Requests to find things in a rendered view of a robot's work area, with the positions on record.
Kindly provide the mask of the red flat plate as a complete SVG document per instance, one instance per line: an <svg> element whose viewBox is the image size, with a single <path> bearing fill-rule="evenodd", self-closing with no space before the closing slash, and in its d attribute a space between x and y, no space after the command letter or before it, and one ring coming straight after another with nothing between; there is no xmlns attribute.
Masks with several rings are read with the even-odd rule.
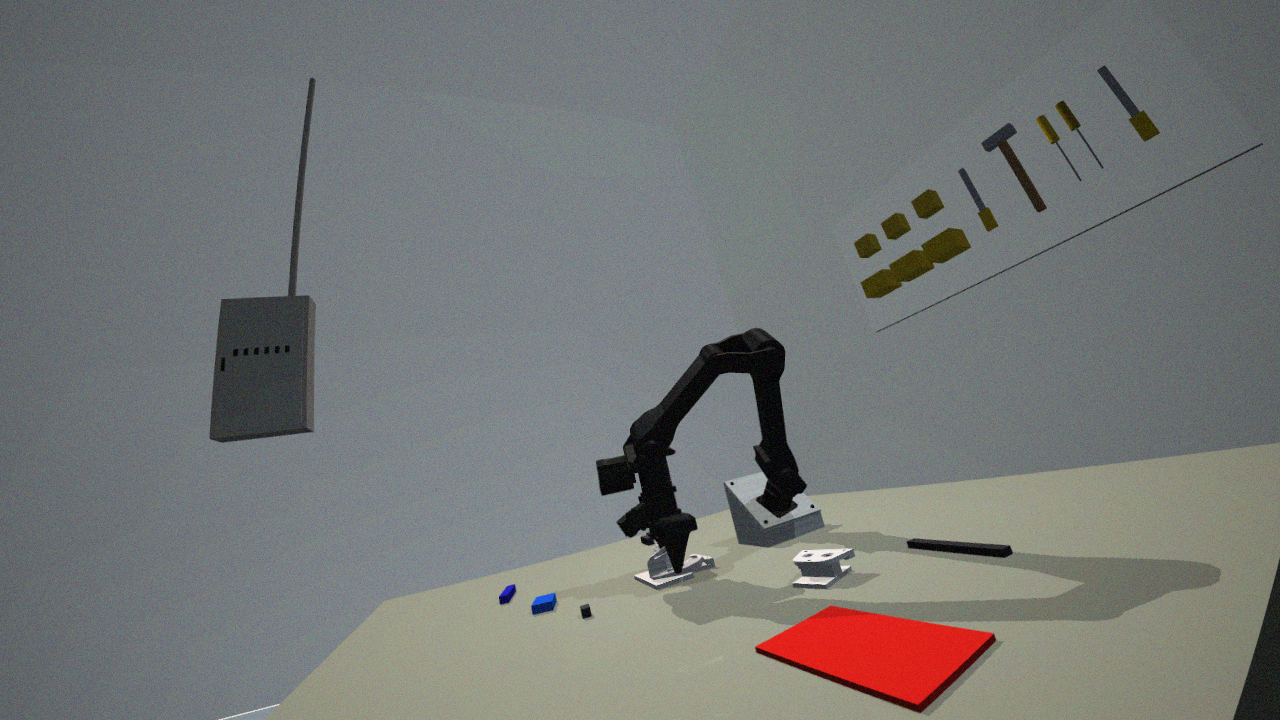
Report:
<svg viewBox="0 0 1280 720"><path fill-rule="evenodd" d="M995 641L989 632L829 606L755 648L922 714Z"/></svg>

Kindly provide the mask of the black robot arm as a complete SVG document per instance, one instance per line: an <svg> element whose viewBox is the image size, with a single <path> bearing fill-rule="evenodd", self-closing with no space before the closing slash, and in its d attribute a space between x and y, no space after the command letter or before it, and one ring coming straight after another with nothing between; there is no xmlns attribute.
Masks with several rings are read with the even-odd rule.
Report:
<svg viewBox="0 0 1280 720"><path fill-rule="evenodd" d="M692 409L718 375L749 373L756 397L762 442L753 446L755 461L767 477L763 495L756 502L774 518L797 509L796 495L806 488L797 474L794 454L786 442L785 414L780 393L780 378L785 372L785 347L762 328L751 328L741 334L731 334L721 342L705 345L699 356L669 389L666 398L639 416L630 428L623 446L625 455L596 460L596 473L602 495L634 489L637 473L641 487L671 480L666 456L675 454L669 445L675 439L678 423ZM648 521L659 516L650 498L637 496L639 502L616 523L630 538L637 536ZM650 519L652 518L652 519Z"/></svg>

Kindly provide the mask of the blue rectangular block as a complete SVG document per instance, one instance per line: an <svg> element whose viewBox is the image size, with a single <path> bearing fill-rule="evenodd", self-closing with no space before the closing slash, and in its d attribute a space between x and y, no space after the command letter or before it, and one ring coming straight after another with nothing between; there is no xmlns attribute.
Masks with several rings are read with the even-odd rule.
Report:
<svg viewBox="0 0 1280 720"><path fill-rule="evenodd" d="M534 600L531 605L532 614L547 612L550 610L553 611L556 603L557 603L556 593L539 596L536 600Z"/></svg>

